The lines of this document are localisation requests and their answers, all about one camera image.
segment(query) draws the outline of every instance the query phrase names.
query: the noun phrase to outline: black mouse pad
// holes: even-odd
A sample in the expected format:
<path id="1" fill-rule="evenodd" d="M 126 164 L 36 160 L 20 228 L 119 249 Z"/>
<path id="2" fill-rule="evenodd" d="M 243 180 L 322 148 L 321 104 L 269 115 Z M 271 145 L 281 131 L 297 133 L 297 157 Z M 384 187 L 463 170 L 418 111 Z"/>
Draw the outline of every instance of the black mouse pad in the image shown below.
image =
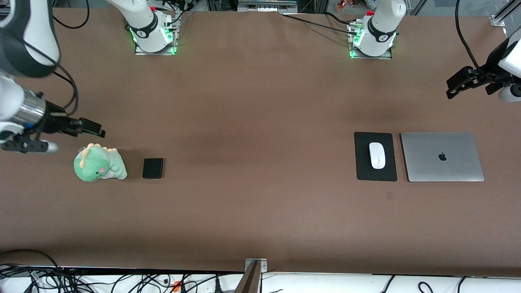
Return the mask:
<path id="1" fill-rule="evenodd" d="M 379 142 L 386 154 L 386 165 L 382 169 L 374 169 L 369 157 L 369 144 Z M 397 181 L 396 161 L 392 134 L 375 132 L 355 132 L 356 178 L 358 180 Z"/>

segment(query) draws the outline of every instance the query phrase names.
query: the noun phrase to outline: brown table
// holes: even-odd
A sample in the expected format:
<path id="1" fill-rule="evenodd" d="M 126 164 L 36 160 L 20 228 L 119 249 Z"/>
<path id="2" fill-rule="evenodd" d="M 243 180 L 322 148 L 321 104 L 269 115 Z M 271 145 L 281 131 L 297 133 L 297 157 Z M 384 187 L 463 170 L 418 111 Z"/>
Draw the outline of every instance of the brown table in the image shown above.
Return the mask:
<path id="1" fill-rule="evenodd" d="M 84 13 L 56 10 L 67 23 Z M 504 39 L 485 17 L 462 29 L 481 62 Z M 240 270 L 264 257 L 279 271 L 521 274 L 521 103 L 484 88 L 446 99 L 471 64 L 452 18 L 406 17 L 400 31 L 379 61 L 277 13 L 194 13 L 172 57 L 134 56 L 113 8 L 57 26 L 78 116 L 107 137 L 0 153 L 1 249 L 61 265 Z M 70 97 L 55 76 L 19 81 Z M 356 179 L 355 131 L 394 135 L 397 182 Z M 407 182 L 405 131 L 473 132 L 485 182 Z M 129 178 L 80 181 L 72 161 L 89 142 L 121 149 Z M 144 157 L 165 158 L 163 179 L 140 178 Z"/>

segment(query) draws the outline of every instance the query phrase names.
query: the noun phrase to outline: silver laptop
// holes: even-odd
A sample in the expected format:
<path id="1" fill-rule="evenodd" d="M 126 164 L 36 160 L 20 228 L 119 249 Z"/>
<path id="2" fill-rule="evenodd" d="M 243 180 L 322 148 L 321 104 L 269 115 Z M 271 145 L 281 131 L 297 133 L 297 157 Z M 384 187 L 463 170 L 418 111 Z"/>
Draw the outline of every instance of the silver laptop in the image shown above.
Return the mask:
<path id="1" fill-rule="evenodd" d="M 401 134 L 410 182 L 484 181 L 470 132 Z"/>

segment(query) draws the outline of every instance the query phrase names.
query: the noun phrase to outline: green stuffed dinosaur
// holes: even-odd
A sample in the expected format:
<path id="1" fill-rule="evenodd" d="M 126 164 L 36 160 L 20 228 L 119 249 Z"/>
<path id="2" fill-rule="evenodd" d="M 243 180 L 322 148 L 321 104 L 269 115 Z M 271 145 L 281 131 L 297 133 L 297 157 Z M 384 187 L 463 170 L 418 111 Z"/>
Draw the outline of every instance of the green stuffed dinosaur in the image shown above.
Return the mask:
<path id="1" fill-rule="evenodd" d="M 98 143 L 89 143 L 86 148 L 80 150 L 74 159 L 74 171 L 81 180 L 87 182 L 100 178 L 127 177 L 127 169 L 118 150 L 102 148 Z"/>

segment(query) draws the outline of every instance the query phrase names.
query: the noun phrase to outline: robotic arm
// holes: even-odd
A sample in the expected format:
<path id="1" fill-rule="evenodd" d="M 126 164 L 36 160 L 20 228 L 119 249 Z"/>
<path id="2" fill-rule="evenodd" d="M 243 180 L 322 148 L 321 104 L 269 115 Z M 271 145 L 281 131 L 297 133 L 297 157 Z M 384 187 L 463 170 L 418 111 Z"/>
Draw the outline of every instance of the robotic arm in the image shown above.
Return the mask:
<path id="1" fill-rule="evenodd" d="M 454 98 L 459 93 L 484 86 L 487 94 L 499 91 L 503 102 L 521 101 L 521 28 L 496 47 L 487 62 L 474 69 L 465 66 L 447 80 L 447 97 Z"/>
<path id="2" fill-rule="evenodd" d="M 156 52 L 172 42 L 171 17 L 152 11 L 146 0 L 108 0 L 127 19 L 142 50 Z M 44 133 L 105 137 L 101 125 L 69 117 L 65 107 L 15 83 L 13 77 L 42 78 L 54 72 L 60 49 L 53 26 L 51 0 L 11 0 L 10 14 L 0 21 L 0 145 L 16 152 L 58 150 L 40 140 Z"/>
<path id="3" fill-rule="evenodd" d="M 367 56 L 383 55 L 392 47 L 396 29 L 407 12 L 403 0 L 381 0 L 374 15 L 362 18 L 362 28 L 353 45 Z"/>

